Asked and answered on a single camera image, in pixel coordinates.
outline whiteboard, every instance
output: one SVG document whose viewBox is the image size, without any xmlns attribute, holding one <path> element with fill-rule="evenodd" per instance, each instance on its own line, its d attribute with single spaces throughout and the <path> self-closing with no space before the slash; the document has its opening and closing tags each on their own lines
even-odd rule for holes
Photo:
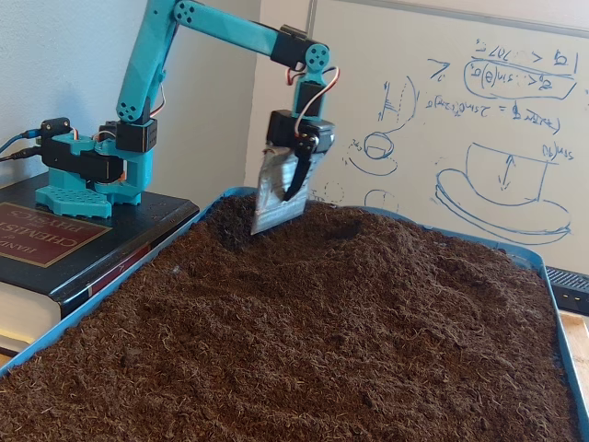
<svg viewBox="0 0 589 442">
<path fill-rule="evenodd" d="M 341 80 L 311 197 L 524 245 L 589 273 L 589 40 L 319 0 Z"/>
</svg>

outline wooden surface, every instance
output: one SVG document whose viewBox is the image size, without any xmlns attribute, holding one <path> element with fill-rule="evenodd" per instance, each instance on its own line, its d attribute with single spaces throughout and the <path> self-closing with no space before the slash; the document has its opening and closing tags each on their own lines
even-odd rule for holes
<svg viewBox="0 0 589 442">
<path fill-rule="evenodd" d="M 589 400 L 589 332 L 587 325 L 582 316 L 561 313 L 560 317 L 571 347 L 583 395 Z"/>
</svg>

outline robotic arm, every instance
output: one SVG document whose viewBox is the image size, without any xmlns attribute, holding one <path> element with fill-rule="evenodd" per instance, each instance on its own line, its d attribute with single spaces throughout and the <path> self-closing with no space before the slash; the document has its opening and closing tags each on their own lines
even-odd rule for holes
<svg viewBox="0 0 589 442">
<path fill-rule="evenodd" d="M 269 28 L 193 0 L 148 0 L 117 105 L 120 119 L 100 126 L 93 137 L 72 134 L 67 119 L 43 122 L 35 132 L 40 135 L 36 153 L 50 168 L 49 186 L 36 193 L 39 204 L 58 215 L 109 217 L 113 204 L 141 202 L 151 181 L 157 139 L 152 108 L 179 26 L 269 56 L 288 68 L 289 82 L 291 71 L 297 72 L 294 105 L 272 113 L 267 142 L 297 158 L 282 200 L 288 202 L 301 190 L 314 157 L 323 157 L 334 141 L 333 125 L 321 119 L 324 95 L 339 75 L 329 84 L 324 78 L 333 70 L 328 69 L 329 48 L 300 30 Z"/>
</svg>

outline dark brown soil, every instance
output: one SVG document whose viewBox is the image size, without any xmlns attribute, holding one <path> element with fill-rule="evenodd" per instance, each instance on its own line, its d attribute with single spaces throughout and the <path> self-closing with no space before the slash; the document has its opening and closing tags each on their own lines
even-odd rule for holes
<svg viewBox="0 0 589 442">
<path fill-rule="evenodd" d="M 3 441 L 576 441 L 544 283 L 499 251 L 229 198 L 0 380 Z"/>
</svg>

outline plastic tray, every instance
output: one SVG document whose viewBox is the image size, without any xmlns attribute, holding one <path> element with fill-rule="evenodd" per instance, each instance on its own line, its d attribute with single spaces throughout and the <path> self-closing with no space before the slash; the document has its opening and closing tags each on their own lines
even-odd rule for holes
<svg viewBox="0 0 589 442">
<path fill-rule="evenodd" d="M 225 193 L 223 193 L 214 203 L 219 201 L 220 199 L 226 196 L 245 196 L 251 195 L 256 192 L 256 189 L 250 187 L 236 187 L 233 189 L 229 189 Z M 70 316 L 62 320 L 59 324 L 45 333 L 43 336 L 39 338 L 35 343 L 30 345 L 25 351 L 18 354 L 15 358 L 13 358 L 10 362 L 8 362 L 5 366 L 0 367 L 0 377 L 8 372 L 12 367 L 19 366 L 27 362 L 32 356 L 34 356 L 38 351 L 43 350 L 54 343 L 56 343 L 60 337 L 64 334 L 64 332 L 69 329 L 70 327 L 74 327 L 77 325 L 80 320 L 82 320 L 85 316 L 88 316 L 92 311 L 94 311 L 98 305 L 109 295 L 111 295 L 115 290 L 119 288 L 119 286 L 139 267 L 144 265 L 146 262 L 153 260 L 157 254 L 170 245 L 177 237 L 184 235 L 190 228 L 191 224 L 197 223 L 204 216 L 207 215 L 209 210 L 211 209 L 211 205 L 206 207 L 202 210 L 197 216 L 194 217 L 191 223 L 188 223 L 185 227 L 180 229 L 175 235 L 168 238 L 162 244 L 160 244 L 157 248 L 152 250 L 148 255 L 146 255 L 142 260 L 136 263 L 133 267 L 131 267 L 127 272 L 121 274 L 116 280 L 114 280 L 110 285 L 105 287 L 98 295 L 89 299 L 86 304 L 78 308 L 74 313 Z M 405 221 L 412 222 L 410 219 L 393 214 L 389 211 L 382 210 L 382 209 L 375 209 L 371 207 L 362 207 L 367 212 L 377 214 L 377 215 L 384 215 L 394 219 L 402 219 Z M 532 269 L 538 272 L 538 274 L 547 282 L 547 287 L 549 288 L 550 296 L 552 297 L 552 304 L 554 306 L 555 311 L 557 310 L 556 299 L 554 294 L 552 293 L 552 289 L 550 288 L 549 277 L 546 270 L 546 266 L 544 265 L 544 261 L 537 253 L 534 253 L 532 250 L 525 249 L 523 247 L 514 246 L 512 244 L 505 244 L 489 239 L 484 238 L 477 238 L 471 237 L 469 235 L 462 235 L 456 232 L 450 232 L 447 230 L 442 230 L 438 228 L 422 226 L 427 230 L 435 230 L 441 232 L 448 237 L 458 237 L 465 239 L 467 241 L 478 242 L 480 244 L 484 244 L 488 247 L 493 249 L 503 249 L 507 252 L 507 255 L 512 259 L 512 261 L 527 269 Z M 589 398 L 583 397 L 583 392 L 579 385 L 579 379 L 577 377 L 577 372 L 574 367 L 574 363 L 572 362 L 572 355 L 571 351 L 567 342 L 566 334 L 564 332 L 564 328 L 562 326 L 562 322 L 560 321 L 560 316 L 556 315 L 557 317 L 557 326 L 558 326 L 558 334 L 559 334 L 559 345 L 560 345 L 560 354 L 562 355 L 562 361 L 564 364 L 564 368 L 567 373 L 567 377 L 569 380 L 569 385 L 572 390 L 572 394 L 574 396 L 576 405 L 577 405 L 577 412 L 579 414 L 579 424 L 581 428 L 581 434 L 583 438 L 583 442 L 589 442 L 589 412 L 587 411 L 587 400 Z"/>
</svg>

